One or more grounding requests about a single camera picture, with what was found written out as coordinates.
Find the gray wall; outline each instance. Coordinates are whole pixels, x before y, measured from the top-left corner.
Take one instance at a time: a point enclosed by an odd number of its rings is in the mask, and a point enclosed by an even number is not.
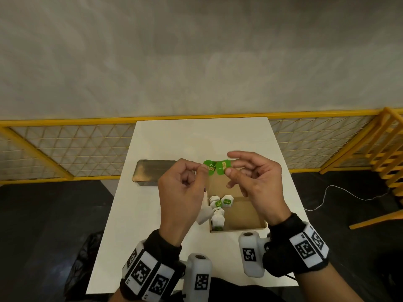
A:
[[[0,119],[403,107],[403,0],[0,0]]]

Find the open cardboard box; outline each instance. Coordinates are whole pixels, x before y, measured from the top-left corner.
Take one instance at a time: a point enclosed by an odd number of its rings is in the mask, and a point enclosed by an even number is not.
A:
[[[225,223],[223,230],[212,231],[210,219],[208,221],[210,225],[210,232],[221,233],[266,228],[267,224],[264,218],[256,212],[249,198],[242,195],[239,185],[229,189],[226,187],[228,182],[229,179],[227,176],[218,175],[216,172],[209,176],[209,180],[206,185],[206,191],[209,198],[214,195],[217,195],[220,198],[224,197],[225,195],[232,195],[234,197],[232,206],[223,208],[225,211]]]

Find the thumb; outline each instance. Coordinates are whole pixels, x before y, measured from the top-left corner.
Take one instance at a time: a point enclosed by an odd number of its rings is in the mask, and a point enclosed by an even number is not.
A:
[[[201,164],[196,171],[196,178],[190,188],[194,193],[204,193],[204,187],[208,180],[208,168]]]
[[[244,187],[247,191],[252,188],[254,184],[254,179],[246,176],[244,173],[240,172],[236,168],[229,167],[225,169],[225,175],[230,178],[233,182],[238,183],[240,186]]]

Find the hand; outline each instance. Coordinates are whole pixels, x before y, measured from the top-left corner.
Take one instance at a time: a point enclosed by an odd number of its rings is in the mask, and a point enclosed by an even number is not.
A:
[[[158,180],[161,204],[159,232],[171,245],[179,247],[195,222],[207,180],[206,165],[185,159],[179,159]]]
[[[225,175],[231,179],[227,188],[239,184],[241,192],[250,198],[256,211],[269,225],[277,225],[290,217],[291,211],[284,201],[281,165],[255,152],[230,151],[231,166]]]

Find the person's left hand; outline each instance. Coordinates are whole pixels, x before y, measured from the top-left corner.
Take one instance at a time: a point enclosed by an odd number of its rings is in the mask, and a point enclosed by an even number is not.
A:
[[[158,180],[161,204],[159,232],[171,245],[180,246],[195,222],[207,180],[206,165],[185,159],[179,159]]]

